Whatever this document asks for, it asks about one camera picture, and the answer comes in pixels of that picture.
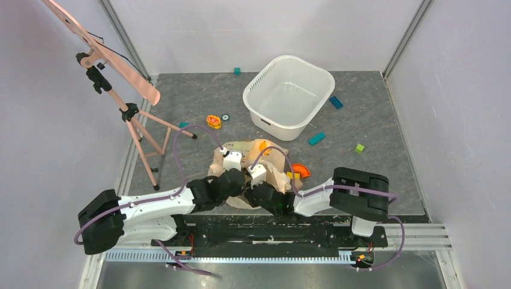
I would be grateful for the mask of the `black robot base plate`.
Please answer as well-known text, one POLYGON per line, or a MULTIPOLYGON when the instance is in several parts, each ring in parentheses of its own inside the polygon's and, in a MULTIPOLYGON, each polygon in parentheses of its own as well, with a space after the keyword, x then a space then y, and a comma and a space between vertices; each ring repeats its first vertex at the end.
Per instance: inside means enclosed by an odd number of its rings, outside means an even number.
POLYGON ((348 216, 277 217, 266 215, 177 216, 177 234, 163 244, 194 257, 282 258, 334 257, 339 250, 388 246, 382 226, 370 237, 358 237, 348 216))

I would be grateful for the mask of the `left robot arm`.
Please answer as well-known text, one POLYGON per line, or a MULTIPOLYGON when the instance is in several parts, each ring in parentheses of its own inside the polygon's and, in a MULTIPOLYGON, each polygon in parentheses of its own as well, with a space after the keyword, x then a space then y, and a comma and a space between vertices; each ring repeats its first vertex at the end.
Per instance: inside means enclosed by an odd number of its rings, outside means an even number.
POLYGON ((86 255, 96 255, 119 244, 168 241, 178 234, 175 216, 210 211, 241 195, 245 177, 231 169, 219 177, 190 181, 184 188, 141 196, 104 190, 78 213, 74 242, 86 255))

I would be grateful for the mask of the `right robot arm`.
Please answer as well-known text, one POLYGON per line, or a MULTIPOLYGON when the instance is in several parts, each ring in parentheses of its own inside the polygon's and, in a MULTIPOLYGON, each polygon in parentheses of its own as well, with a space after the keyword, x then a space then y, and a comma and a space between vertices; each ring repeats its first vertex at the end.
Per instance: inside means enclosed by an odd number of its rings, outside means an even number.
POLYGON ((352 215, 353 235, 369 238, 377 223, 387 220, 389 205, 397 195, 389 193, 389 179, 383 175, 338 167, 321 185, 297 193, 280 193, 258 180, 244 193, 252 207, 275 216, 311 217, 330 208, 352 215))

